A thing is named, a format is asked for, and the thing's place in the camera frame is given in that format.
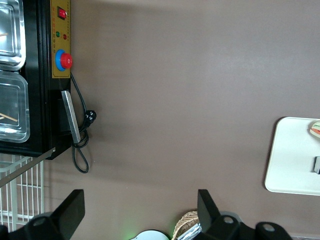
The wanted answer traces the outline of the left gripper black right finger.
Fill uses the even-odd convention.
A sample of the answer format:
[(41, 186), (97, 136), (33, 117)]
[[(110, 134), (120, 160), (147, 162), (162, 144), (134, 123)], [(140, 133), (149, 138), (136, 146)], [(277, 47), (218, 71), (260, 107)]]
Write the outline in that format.
[(199, 189), (197, 194), (197, 215), (201, 232), (198, 240), (237, 240), (240, 222), (230, 214), (221, 214), (210, 193)]

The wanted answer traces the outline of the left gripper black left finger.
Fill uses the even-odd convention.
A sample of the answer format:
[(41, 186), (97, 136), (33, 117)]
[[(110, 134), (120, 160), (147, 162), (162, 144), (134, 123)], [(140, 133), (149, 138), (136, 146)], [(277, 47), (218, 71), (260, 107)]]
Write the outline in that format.
[(28, 240), (69, 240), (84, 216), (84, 190), (75, 189), (53, 212), (33, 218), (26, 225), (26, 238)]

